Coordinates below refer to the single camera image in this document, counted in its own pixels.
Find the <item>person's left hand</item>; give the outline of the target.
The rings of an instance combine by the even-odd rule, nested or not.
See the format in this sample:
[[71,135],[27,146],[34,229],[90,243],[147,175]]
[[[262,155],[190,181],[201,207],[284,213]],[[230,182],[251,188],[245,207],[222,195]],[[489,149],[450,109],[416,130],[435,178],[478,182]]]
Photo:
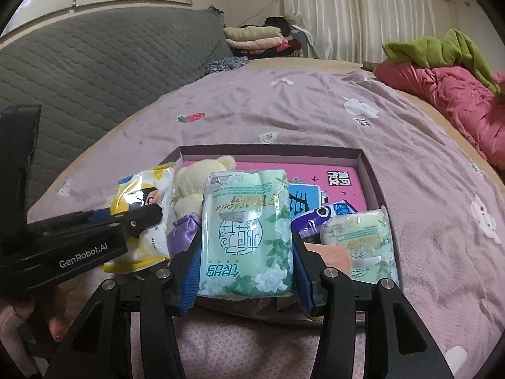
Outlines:
[[76,279],[58,286],[49,286],[37,296],[37,304],[42,310],[50,334],[55,342],[61,343],[71,324],[79,314],[79,306],[73,296],[78,285]]

